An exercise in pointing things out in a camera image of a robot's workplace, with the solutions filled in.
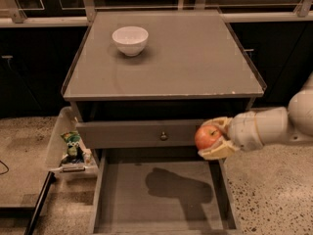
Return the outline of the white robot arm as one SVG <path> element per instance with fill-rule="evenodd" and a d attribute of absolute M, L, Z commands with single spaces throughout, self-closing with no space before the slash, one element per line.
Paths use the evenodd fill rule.
<path fill-rule="evenodd" d="M 313 73 L 287 107 L 249 111 L 205 121 L 195 134 L 198 154 L 220 160 L 235 152 L 272 144 L 306 145 L 313 141 Z"/>

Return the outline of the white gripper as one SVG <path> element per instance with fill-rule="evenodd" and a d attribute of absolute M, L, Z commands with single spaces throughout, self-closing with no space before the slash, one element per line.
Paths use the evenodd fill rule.
<path fill-rule="evenodd" d="M 240 149 L 255 151 L 263 147 L 256 127 L 256 113 L 246 112 L 231 117 L 216 117 L 206 120 L 202 126 L 213 125 L 230 140 L 220 137 L 211 147 L 201 149 L 198 154 L 207 161 L 230 157 Z"/>

